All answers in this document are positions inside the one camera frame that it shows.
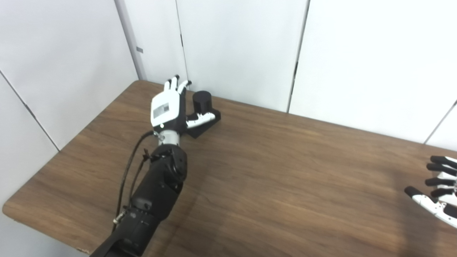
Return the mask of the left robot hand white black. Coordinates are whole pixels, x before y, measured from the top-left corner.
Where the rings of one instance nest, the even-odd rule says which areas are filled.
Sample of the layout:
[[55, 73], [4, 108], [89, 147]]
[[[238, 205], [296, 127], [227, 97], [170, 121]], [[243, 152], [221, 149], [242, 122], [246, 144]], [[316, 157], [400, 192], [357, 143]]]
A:
[[186, 92], [191, 80], [179, 83], [179, 75], [164, 83], [163, 91], [151, 101], [151, 124], [157, 133], [174, 131], [188, 133], [197, 138], [221, 119], [218, 110], [212, 107], [212, 95], [208, 91], [193, 94], [194, 112], [187, 115]]

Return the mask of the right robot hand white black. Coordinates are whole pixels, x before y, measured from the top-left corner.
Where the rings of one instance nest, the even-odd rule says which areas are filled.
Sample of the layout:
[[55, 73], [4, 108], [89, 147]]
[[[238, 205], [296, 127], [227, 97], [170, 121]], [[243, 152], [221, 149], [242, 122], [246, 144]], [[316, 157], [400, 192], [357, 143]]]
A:
[[457, 161], [448, 156], [431, 156], [427, 170], [438, 172], [438, 176], [425, 180], [425, 185], [434, 187], [429, 195], [424, 194], [413, 186], [408, 186], [404, 192], [421, 208], [430, 212], [434, 217], [447, 223], [449, 226], [457, 226]]

